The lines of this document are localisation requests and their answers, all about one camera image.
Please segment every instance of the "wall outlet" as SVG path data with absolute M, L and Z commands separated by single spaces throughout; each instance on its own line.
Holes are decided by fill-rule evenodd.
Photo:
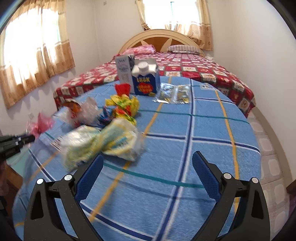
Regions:
M 28 114 L 28 116 L 29 116 L 30 120 L 32 120 L 34 118 L 33 113 Z

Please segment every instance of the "sunlight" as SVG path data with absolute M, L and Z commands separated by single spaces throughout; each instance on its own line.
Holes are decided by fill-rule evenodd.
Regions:
M 175 25 L 182 25 L 185 33 L 191 24 L 199 24 L 200 17 L 196 0 L 143 0 L 145 18 L 151 29 L 165 28 L 174 30 Z
M 58 12 L 50 9 L 31 9 L 12 21 L 6 28 L 4 64 L 12 66 L 15 81 L 21 84 L 38 72 L 37 51 L 43 54 L 43 45 L 48 52 L 60 42 Z

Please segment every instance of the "blue plaid blanket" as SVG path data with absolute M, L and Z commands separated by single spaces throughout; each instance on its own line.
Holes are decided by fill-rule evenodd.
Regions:
M 260 153 L 253 130 L 242 112 L 226 96 L 208 84 L 183 77 L 161 77 L 174 85 L 189 84 L 190 104 L 160 104 L 137 96 L 139 131 L 146 130 L 145 150 L 134 163 L 104 156 L 104 167 L 90 194 L 80 205 L 105 241 L 191 240 L 210 214 L 210 199 L 195 173 L 191 157 L 199 150 L 222 172 L 249 180 L 261 177 Z M 93 97 L 98 106 L 115 94 L 108 83 L 78 98 Z M 60 180 L 66 171 L 60 154 L 50 145 L 71 131 L 54 115 L 54 127 L 28 150 L 24 184 L 13 206 L 17 234 L 23 239 L 24 219 L 30 194 L 39 178 Z M 236 203 L 221 231 L 228 231 Z M 57 206 L 67 233 L 76 236 L 61 201 Z

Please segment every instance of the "pink wrapper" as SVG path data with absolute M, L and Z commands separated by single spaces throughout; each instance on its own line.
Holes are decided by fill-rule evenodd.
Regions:
M 37 123 L 28 121 L 27 133 L 34 135 L 38 138 L 40 134 L 51 129 L 54 125 L 54 120 L 51 117 L 45 116 L 42 112 L 39 112 Z

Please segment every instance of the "clear plastic wrapper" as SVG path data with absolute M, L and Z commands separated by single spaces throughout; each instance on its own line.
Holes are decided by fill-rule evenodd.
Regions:
M 70 172 L 100 152 L 135 161 L 143 148 L 142 138 L 143 135 L 129 121 L 115 118 L 101 131 L 80 126 L 55 139 L 52 145 L 62 153 L 62 163 Z
M 176 98 L 174 100 L 174 103 L 189 104 L 190 102 L 191 102 L 190 85 L 177 85 Z
M 161 83 L 160 90 L 155 97 L 155 102 L 173 104 L 176 98 L 176 86 Z
M 99 110 L 97 107 L 96 100 L 91 97 L 87 97 L 86 101 L 83 103 L 68 99 L 66 104 L 64 105 L 68 108 L 59 118 L 73 128 L 81 124 L 92 125 L 102 112 L 102 110 Z

